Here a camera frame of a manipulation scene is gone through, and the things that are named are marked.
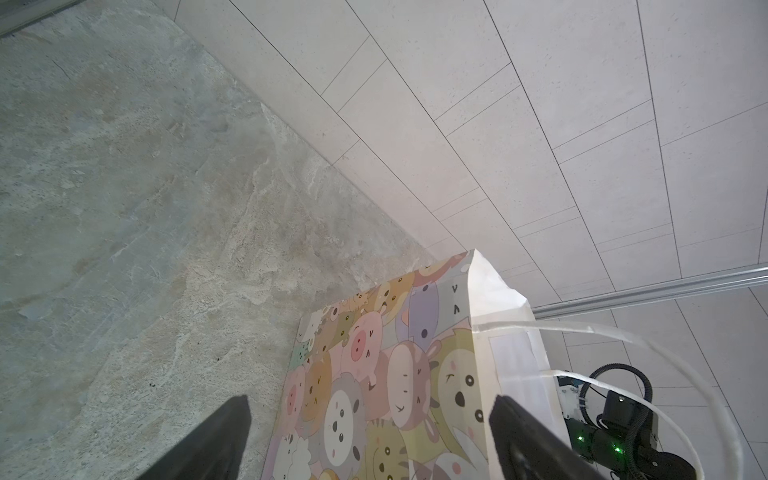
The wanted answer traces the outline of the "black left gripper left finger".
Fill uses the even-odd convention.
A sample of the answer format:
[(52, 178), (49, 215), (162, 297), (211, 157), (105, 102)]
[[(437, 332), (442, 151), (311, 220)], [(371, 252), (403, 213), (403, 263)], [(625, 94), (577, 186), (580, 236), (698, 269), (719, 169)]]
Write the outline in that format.
[(138, 479), (237, 479), (250, 427), (248, 397), (233, 396)]

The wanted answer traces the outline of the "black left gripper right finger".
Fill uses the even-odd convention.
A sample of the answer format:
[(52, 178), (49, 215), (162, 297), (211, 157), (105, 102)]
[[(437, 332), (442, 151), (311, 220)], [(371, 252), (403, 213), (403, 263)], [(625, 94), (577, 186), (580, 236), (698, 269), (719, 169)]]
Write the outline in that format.
[(593, 467), (513, 398), (497, 395), (488, 420), (505, 479), (601, 479)]

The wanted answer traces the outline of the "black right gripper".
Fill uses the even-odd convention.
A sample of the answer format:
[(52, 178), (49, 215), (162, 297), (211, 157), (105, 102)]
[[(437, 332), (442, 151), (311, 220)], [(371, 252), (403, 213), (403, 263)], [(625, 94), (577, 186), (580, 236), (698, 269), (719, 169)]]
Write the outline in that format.
[(603, 412), (589, 421), (566, 418), (572, 448), (619, 479), (694, 479), (696, 470), (684, 458), (657, 449), (657, 418), (638, 402), (609, 392)]

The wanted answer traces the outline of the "white cartoon animal paper bag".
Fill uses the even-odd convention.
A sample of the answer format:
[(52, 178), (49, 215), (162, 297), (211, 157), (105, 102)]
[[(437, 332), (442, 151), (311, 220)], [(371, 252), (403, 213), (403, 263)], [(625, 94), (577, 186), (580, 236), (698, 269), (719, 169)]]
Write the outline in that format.
[(577, 454), (558, 399), (567, 384), (580, 388), (587, 421), (603, 412), (609, 392), (649, 408), (657, 426), (669, 421), (638, 368), (608, 363), (585, 375), (555, 367), (546, 331), (609, 337), (667, 361), (706, 400), (722, 467), (706, 469), (695, 450), (678, 456), (693, 465), (694, 479), (743, 477), (735, 425), (688, 363), (614, 327), (537, 322), (528, 299), (476, 250), (301, 319), (263, 477), (505, 479), (488, 420), (496, 396), (513, 398)]

